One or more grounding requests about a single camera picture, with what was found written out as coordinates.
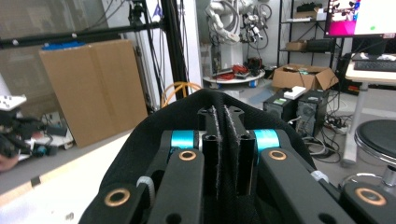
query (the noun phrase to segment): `electronic device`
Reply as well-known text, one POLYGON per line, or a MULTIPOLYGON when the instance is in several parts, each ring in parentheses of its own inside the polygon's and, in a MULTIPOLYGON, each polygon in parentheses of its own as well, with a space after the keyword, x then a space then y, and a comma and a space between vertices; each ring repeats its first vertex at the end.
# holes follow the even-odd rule
POLYGON ((11 111, 26 102, 26 96, 0 95, 0 110, 11 111))
POLYGON ((364 51, 381 55, 396 34, 393 5, 392 0, 330 0, 324 37, 370 37, 364 51))
POLYGON ((0 134, 0 155, 13 158, 18 155, 19 149, 16 148, 5 136, 0 134))
POLYGON ((295 86, 291 89, 291 91, 285 91, 283 96, 285 98, 295 100, 295 99, 299 98, 301 95, 303 95, 305 90, 306 90, 305 87, 295 86))
POLYGON ((301 136, 316 136, 324 124, 329 91, 311 90, 299 100, 296 132, 301 136))
POLYGON ((396 72, 396 62, 394 61, 356 61, 355 70, 396 72))
POLYGON ((296 119, 297 100, 284 96, 285 90, 280 90, 262 103, 262 110, 275 115, 286 122, 296 119))

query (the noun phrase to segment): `zip tie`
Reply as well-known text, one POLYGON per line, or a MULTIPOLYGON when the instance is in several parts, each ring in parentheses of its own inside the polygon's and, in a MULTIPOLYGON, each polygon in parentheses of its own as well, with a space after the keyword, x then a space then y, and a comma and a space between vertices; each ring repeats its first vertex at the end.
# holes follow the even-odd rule
POLYGON ((311 173, 311 175, 314 177, 316 181, 319 181, 320 179, 324 179, 327 183, 329 183, 329 177, 327 177, 321 171, 314 171, 311 173))
POLYGON ((148 186, 148 194, 149 194, 149 204, 150 207, 154 205, 155 201, 155 188, 154 182, 152 181, 151 177, 149 176, 140 176, 137 180, 136 185, 139 186, 140 183, 144 183, 148 186))

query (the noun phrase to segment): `black metal pole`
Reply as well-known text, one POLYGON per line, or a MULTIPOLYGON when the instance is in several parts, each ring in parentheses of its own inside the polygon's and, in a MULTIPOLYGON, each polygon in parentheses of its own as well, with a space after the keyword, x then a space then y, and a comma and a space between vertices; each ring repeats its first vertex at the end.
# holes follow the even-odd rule
MULTIPOLYGON (((168 43, 169 60, 172 67, 173 80, 174 82, 187 82, 186 63, 184 61, 177 1, 162 0, 161 3, 163 6, 163 30, 165 31, 168 43)), ((176 98, 183 98, 182 92, 178 92, 176 94, 176 98)))
POLYGON ((153 22, 148 25, 131 24, 129 26, 121 26, 121 27, 100 29, 94 31, 79 31, 79 32, 69 32, 69 33, 50 34, 50 35, 31 35, 31 36, 16 37, 10 39, 0 39, 0 49, 12 49, 19 47, 44 45, 47 43, 68 42, 73 40, 80 40, 87 37, 97 37, 100 35, 139 32, 142 30, 146 30, 148 26, 150 29, 155 29, 155 28, 160 28, 161 25, 159 22, 153 22))

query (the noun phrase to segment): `black box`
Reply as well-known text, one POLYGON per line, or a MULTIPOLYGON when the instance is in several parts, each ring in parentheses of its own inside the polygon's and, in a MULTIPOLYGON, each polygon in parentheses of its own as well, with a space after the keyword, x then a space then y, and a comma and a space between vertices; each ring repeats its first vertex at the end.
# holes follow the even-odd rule
POLYGON ((280 90, 262 103, 262 110, 275 115, 277 118, 288 122, 295 119, 297 99, 291 100, 284 97, 284 90, 280 90))
POLYGON ((306 92, 299 100, 296 132, 301 136, 315 137, 323 127, 329 91, 315 90, 306 92))

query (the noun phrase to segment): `table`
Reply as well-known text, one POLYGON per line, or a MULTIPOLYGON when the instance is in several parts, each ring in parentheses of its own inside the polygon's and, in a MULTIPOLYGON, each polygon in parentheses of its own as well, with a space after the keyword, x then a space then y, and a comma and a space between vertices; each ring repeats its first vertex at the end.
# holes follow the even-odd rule
POLYGON ((361 82, 361 87, 353 114, 352 124, 346 134, 346 145, 341 164, 350 166, 356 164, 358 146, 355 142, 355 131, 360 124, 361 111, 367 97, 369 84, 396 85, 396 73, 392 72, 372 72, 354 70, 354 63, 351 62, 346 70, 346 79, 361 82))

